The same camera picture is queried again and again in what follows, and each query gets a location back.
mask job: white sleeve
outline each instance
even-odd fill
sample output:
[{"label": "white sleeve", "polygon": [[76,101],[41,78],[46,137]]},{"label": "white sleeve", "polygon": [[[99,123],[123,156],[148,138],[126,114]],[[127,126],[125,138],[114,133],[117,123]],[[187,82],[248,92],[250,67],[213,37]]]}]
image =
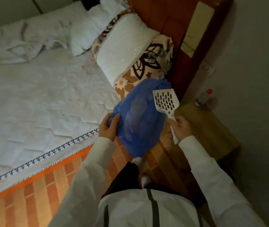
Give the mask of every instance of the white sleeve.
[{"label": "white sleeve", "polygon": [[106,168],[114,152],[113,141],[99,137],[75,174],[49,226],[93,226],[106,179]]},{"label": "white sleeve", "polygon": [[232,179],[211,158],[194,136],[179,143],[199,184],[212,218],[220,226],[266,226]]}]

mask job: red bottle cap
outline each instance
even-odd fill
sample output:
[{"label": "red bottle cap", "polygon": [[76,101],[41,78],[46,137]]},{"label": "red bottle cap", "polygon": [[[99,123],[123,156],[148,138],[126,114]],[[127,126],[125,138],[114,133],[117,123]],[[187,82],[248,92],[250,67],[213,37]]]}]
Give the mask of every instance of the red bottle cap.
[{"label": "red bottle cap", "polygon": [[213,92],[213,90],[211,88],[207,90],[208,95],[212,94],[212,92]]}]

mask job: dark pants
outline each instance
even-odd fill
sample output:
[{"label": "dark pants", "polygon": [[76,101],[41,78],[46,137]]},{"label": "dark pants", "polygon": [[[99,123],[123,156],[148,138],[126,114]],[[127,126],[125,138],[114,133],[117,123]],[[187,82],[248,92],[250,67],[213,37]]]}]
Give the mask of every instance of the dark pants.
[{"label": "dark pants", "polygon": [[[108,194],[116,193],[127,189],[142,189],[140,187],[138,178],[139,178],[139,170],[137,169],[137,165],[134,163],[127,162],[126,166],[119,172],[116,178],[112,181],[105,194],[102,195],[102,198]],[[179,193],[173,191],[172,189],[165,186],[161,186],[156,183],[149,183],[145,187],[145,189],[154,189],[170,194],[180,195]]]}]

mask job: paper notice on wall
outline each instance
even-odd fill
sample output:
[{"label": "paper notice on wall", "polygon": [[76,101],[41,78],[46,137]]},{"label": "paper notice on wall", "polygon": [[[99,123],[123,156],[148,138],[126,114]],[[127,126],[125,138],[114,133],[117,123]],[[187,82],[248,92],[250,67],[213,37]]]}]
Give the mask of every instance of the paper notice on wall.
[{"label": "paper notice on wall", "polygon": [[208,5],[198,2],[193,13],[185,38],[182,42],[181,49],[188,56],[192,57],[197,46],[199,45],[207,26],[214,14],[214,9]]}]

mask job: slotted plastic scoop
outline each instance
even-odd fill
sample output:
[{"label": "slotted plastic scoop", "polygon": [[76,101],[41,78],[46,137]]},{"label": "slotted plastic scoop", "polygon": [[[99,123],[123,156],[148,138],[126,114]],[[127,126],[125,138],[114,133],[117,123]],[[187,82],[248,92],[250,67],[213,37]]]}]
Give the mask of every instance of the slotted plastic scoop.
[{"label": "slotted plastic scoop", "polygon": [[[168,118],[175,120],[174,111],[180,106],[180,102],[175,94],[174,90],[163,89],[152,91],[155,100],[155,108],[157,111],[165,113]],[[178,144],[179,141],[171,128],[171,133],[173,135],[174,144]]]}]

